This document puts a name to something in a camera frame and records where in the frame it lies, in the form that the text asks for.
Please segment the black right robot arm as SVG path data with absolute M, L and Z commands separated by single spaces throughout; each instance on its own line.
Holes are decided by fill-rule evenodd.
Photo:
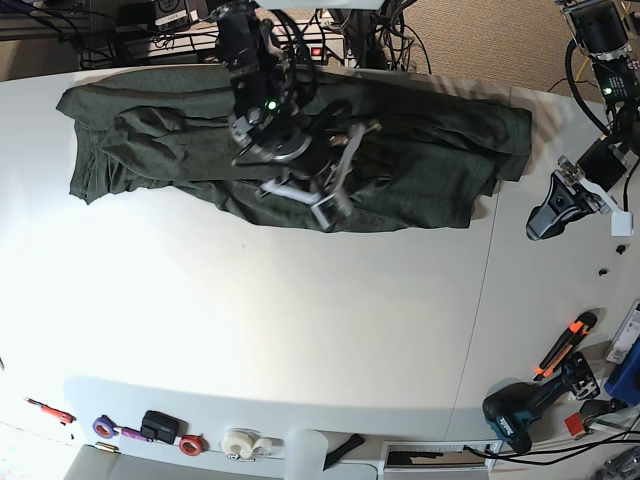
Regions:
M 270 20 L 260 20 L 253 1 L 223 1 L 210 18 L 218 27 L 216 52 L 227 67 L 235 103 L 229 116 L 243 154 L 279 168 L 264 195 L 311 207 L 351 207 L 344 184 L 365 135 L 375 121 L 352 117 L 347 99 L 329 102 L 316 114 L 304 109 L 318 92 L 318 70 L 296 22 L 281 10 L 276 18 L 288 41 L 281 45 Z

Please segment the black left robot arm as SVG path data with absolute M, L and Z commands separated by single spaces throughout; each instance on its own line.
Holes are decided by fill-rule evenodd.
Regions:
M 614 237 L 634 233 L 629 185 L 639 171 L 639 14 L 621 1 L 559 1 L 571 31 L 564 58 L 565 77 L 580 110 L 600 136 L 576 161 L 562 156 L 550 177 L 544 202 L 526 224 L 533 241 L 562 234 L 566 226 L 587 215 L 610 216 Z M 580 51 L 591 65 L 604 102 L 606 119 L 587 106 L 577 87 L 572 62 Z

